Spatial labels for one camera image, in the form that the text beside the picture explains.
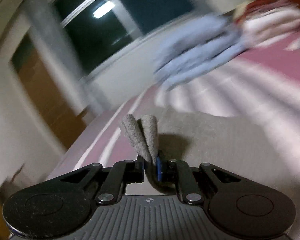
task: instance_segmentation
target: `window frame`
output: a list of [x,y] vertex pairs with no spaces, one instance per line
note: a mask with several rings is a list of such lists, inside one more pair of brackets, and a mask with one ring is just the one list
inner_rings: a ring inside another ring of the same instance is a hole
[[[80,14],[85,8],[87,8],[94,1],[96,1],[96,0],[85,0],[84,2],[82,2],[75,10],[73,10],[61,22],[61,24],[60,24],[61,27],[64,28],[66,25],[68,25],[78,14]],[[131,17],[131,15],[125,9],[124,5],[120,2],[120,0],[116,0],[116,1],[119,1],[119,7],[120,7],[120,10],[117,11],[119,17],[114,12],[116,17],[118,18],[118,20],[121,22],[121,24],[123,25],[123,27],[126,29],[127,32],[128,32],[128,30],[132,29],[131,27],[134,27],[136,29],[135,33],[131,33],[131,34],[129,33],[131,38],[133,39],[133,42],[131,42],[128,45],[124,46],[122,49],[120,49],[119,51],[114,53],[112,56],[110,56],[108,59],[103,61],[101,64],[97,65],[89,74],[87,74],[85,76],[85,80],[87,82],[92,81],[93,79],[95,79],[95,77],[98,76],[102,71],[104,71],[106,68],[110,67],[114,62],[119,60],[124,55],[128,54],[129,52],[131,52],[132,50],[134,50],[138,46],[142,45],[144,42],[150,40],[154,36],[160,34],[161,32],[163,32],[165,30],[167,30],[168,28],[172,27],[173,25],[180,24],[181,22],[184,22],[184,21],[186,21],[190,18],[195,17],[196,14],[197,14],[197,12],[194,8],[193,11],[188,12],[186,14],[183,14],[180,17],[177,17],[177,18],[167,22],[166,24],[154,29],[153,31],[151,31],[147,34],[143,34],[141,32],[140,28],[138,27],[138,25],[136,24],[136,22]],[[124,16],[126,17],[126,19],[128,18],[128,20],[125,19],[125,21],[121,21],[121,18],[124,18]]]

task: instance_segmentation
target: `bed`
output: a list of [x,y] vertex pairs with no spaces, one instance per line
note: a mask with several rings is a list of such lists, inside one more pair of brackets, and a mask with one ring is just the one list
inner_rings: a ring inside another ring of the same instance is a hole
[[135,159],[120,121],[127,113],[153,114],[167,158],[211,162],[292,198],[298,216],[291,236],[300,239],[299,38],[300,31],[287,34],[173,90],[154,85],[104,112],[48,179],[94,162]]

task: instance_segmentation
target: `blue cloth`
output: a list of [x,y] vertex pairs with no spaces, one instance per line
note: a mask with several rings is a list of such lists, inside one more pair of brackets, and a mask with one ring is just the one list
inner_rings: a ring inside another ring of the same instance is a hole
[[160,47],[155,77],[169,89],[225,64],[245,50],[225,17],[209,14],[178,28]]

